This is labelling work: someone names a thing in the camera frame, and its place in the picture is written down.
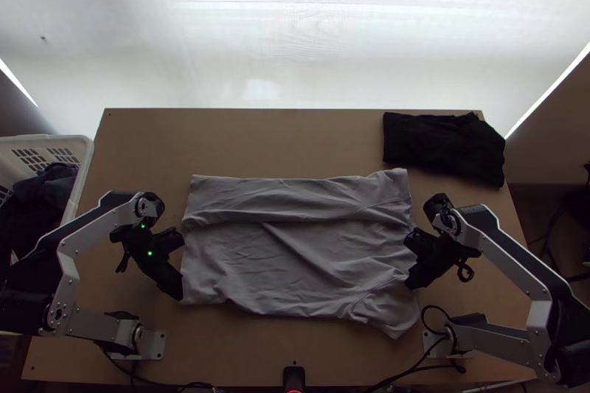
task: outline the light strip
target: light strip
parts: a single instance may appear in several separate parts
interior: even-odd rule
[[[33,98],[31,98],[31,96],[29,95],[29,92],[27,92],[24,89],[21,82],[16,79],[14,74],[10,71],[10,69],[8,69],[8,66],[4,63],[4,61],[2,61],[1,58],[0,58],[0,70],[3,71],[4,74],[14,83],[14,85],[21,90],[21,92],[24,94],[25,97],[27,97],[34,105],[39,107],[39,105],[35,102],[35,100]]]
[[[508,133],[505,136],[505,139],[508,139],[508,136],[512,135],[514,131],[518,129],[518,127],[524,122],[524,120],[526,120],[530,116],[530,114],[532,114],[535,111],[535,109],[539,107],[541,103],[545,101],[545,99],[561,84],[561,82],[565,80],[569,74],[572,73],[572,70],[574,70],[576,66],[580,64],[580,62],[587,56],[589,52],[590,43],[586,44],[586,47],[584,47],[584,49],[582,49],[582,52],[580,52],[577,55],[577,57],[572,61],[572,63],[569,66],[567,66],[567,69],[563,71],[563,74],[561,74],[559,78],[545,91],[545,93],[541,95],[541,98],[535,101],[532,104],[532,106],[530,106],[529,110],[526,111],[524,115],[520,117],[516,124],[514,124],[514,126],[508,131]]]

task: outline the metal bracket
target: metal bracket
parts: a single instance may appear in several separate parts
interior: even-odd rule
[[[422,333],[422,342],[424,344],[424,351],[428,350],[436,341],[441,339],[441,335],[435,335],[430,333],[428,330],[424,330]],[[435,359],[467,359],[473,357],[473,351],[452,355],[453,341],[449,338],[446,341],[438,344],[434,349],[430,351],[429,358]]]
[[[127,361],[159,361],[164,357],[166,347],[166,333],[161,330],[144,330],[142,336],[136,339],[138,355],[121,355],[108,353],[110,359],[125,359]]]

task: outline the black folded garment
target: black folded garment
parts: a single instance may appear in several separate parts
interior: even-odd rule
[[[506,140],[473,112],[461,116],[383,115],[383,161],[504,185]]]

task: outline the white backdrop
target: white backdrop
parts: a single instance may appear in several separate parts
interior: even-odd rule
[[[505,135],[589,41],[588,0],[0,0],[0,58],[88,136],[104,107],[482,109]]]

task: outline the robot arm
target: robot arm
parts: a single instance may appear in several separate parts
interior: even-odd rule
[[[182,299],[181,275],[167,262],[168,254],[184,244],[182,236],[174,229],[150,231],[163,211],[164,203],[153,193],[108,192],[98,207],[44,235],[9,270],[0,292],[0,330],[92,340],[113,359],[161,359],[163,332],[146,330],[130,313],[76,305],[80,275],[74,259],[110,235],[124,248],[117,271],[133,257],[162,291]]]
[[[482,313],[451,318],[445,328],[456,340],[455,353],[485,352],[568,387],[590,381],[590,310],[566,280],[504,233],[484,205],[455,208],[438,194],[424,211],[440,236],[416,230],[406,239],[418,256],[408,287],[425,287],[452,265],[459,266],[462,280],[469,280],[473,271],[467,259],[483,254],[532,301],[524,330],[490,324]],[[436,356],[452,357],[448,350]]]

